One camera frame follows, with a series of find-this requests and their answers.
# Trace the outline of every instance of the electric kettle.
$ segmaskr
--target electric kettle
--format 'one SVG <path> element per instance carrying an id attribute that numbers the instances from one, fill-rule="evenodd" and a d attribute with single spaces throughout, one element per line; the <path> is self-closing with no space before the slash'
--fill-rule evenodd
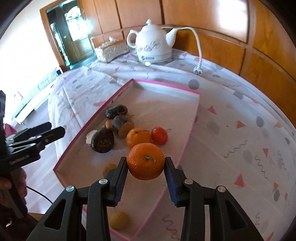
<path id="1" fill-rule="evenodd" d="M 153 24 L 151 19 L 146 24 L 140 32 L 130 30 L 126 39 L 128 46 L 136 49 L 140 62 L 170 62 L 178 28 L 166 33 L 160 26 Z M 137 35 L 135 44 L 131 43 L 132 34 Z"/>

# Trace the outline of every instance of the tablecloth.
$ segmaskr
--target tablecloth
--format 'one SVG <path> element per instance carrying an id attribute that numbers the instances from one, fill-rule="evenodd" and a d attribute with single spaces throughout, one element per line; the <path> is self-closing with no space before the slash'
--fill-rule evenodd
<path id="1" fill-rule="evenodd" d="M 231 71 L 203 59 L 203 73 L 193 74 L 198 60 L 173 50 L 171 63 L 144 66 L 130 52 L 59 76 L 48 103 L 52 126 L 66 129 L 56 142 L 57 156 L 131 78 L 198 90 L 200 106 L 181 161 L 185 175 L 202 186 L 227 187 L 263 238 L 280 240 L 296 215 L 296 130 L 267 96 Z M 166 193 L 135 240 L 179 240 L 183 213 Z"/>

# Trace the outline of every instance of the human hand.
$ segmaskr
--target human hand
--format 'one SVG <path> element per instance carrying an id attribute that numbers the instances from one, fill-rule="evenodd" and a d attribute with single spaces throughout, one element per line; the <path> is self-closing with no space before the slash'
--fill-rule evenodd
<path id="1" fill-rule="evenodd" d="M 21 198 L 24 198 L 27 195 L 27 175 L 23 169 L 20 171 L 19 175 L 19 185 L 17 191 Z M 12 187 L 12 184 L 6 178 L 0 177 L 0 204 L 6 207 L 10 207 L 8 200 L 4 197 L 2 190 L 8 190 Z"/>

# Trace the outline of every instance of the cherry tomato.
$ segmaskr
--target cherry tomato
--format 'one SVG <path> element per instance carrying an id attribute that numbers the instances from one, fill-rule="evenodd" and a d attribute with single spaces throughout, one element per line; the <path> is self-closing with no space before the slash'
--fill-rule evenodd
<path id="1" fill-rule="evenodd" d="M 164 128 L 155 127 L 151 132 L 151 139 L 157 146 L 162 146 L 168 141 L 168 134 Z"/>

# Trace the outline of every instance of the tissue box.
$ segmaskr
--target tissue box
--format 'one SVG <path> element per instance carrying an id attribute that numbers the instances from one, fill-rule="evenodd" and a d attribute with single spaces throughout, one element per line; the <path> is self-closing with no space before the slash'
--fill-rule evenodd
<path id="1" fill-rule="evenodd" d="M 129 52 L 128 45 L 124 39 L 118 40 L 109 38 L 110 42 L 103 43 L 95 48 L 95 53 L 99 61 L 109 63 L 116 57 Z"/>

